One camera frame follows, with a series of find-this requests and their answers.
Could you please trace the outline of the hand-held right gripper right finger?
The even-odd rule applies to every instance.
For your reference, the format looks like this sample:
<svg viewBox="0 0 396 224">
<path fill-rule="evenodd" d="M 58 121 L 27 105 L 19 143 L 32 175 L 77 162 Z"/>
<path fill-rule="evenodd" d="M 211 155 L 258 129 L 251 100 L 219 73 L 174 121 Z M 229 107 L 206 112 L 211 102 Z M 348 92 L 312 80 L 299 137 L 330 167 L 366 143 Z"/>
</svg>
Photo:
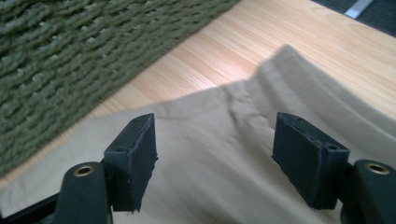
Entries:
<svg viewBox="0 0 396 224">
<path fill-rule="evenodd" d="M 277 113 L 272 158 L 309 207 L 334 209 L 335 178 L 347 167 L 349 153 L 307 120 Z"/>
</svg>

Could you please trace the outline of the green woven basket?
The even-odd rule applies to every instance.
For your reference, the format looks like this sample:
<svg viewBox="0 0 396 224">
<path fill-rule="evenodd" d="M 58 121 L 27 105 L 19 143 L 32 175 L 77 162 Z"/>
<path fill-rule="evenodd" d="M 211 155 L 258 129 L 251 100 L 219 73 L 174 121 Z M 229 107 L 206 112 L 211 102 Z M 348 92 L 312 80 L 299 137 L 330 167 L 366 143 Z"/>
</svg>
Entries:
<svg viewBox="0 0 396 224">
<path fill-rule="evenodd" d="M 0 178 L 239 0 L 0 0 Z"/>
</svg>

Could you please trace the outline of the white desk frame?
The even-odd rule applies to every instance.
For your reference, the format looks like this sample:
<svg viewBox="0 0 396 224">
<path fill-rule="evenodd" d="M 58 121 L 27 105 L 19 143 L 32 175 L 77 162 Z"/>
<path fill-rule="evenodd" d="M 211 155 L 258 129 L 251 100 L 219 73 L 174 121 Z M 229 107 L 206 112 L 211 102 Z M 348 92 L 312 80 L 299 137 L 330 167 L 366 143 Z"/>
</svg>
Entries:
<svg viewBox="0 0 396 224">
<path fill-rule="evenodd" d="M 352 19 L 357 19 L 360 14 L 370 6 L 374 0 L 357 0 L 346 12 L 345 15 Z"/>
</svg>

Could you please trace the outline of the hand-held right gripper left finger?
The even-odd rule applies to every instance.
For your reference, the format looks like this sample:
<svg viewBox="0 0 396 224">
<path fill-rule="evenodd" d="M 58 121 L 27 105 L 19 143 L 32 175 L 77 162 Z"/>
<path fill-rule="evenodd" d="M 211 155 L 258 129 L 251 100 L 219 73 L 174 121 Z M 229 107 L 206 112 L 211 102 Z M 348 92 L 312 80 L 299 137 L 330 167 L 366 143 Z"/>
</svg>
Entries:
<svg viewBox="0 0 396 224">
<path fill-rule="evenodd" d="M 139 212 L 158 160 L 152 113 L 132 119 L 104 152 L 115 212 Z"/>
</svg>

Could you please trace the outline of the beige pants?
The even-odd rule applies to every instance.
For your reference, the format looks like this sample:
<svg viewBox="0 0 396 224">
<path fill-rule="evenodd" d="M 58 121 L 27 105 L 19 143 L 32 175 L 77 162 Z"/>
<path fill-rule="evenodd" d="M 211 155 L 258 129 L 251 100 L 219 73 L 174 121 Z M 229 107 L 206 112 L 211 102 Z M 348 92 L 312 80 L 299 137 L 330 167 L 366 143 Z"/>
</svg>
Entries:
<svg viewBox="0 0 396 224">
<path fill-rule="evenodd" d="M 273 160 L 278 112 L 350 150 L 334 209 L 309 207 Z M 104 152 L 155 118 L 158 160 L 139 212 L 115 212 Z M 81 122 L 68 141 L 0 189 L 0 224 L 396 224 L 396 119 L 285 46 L 256 74 Z"/>
</svg>

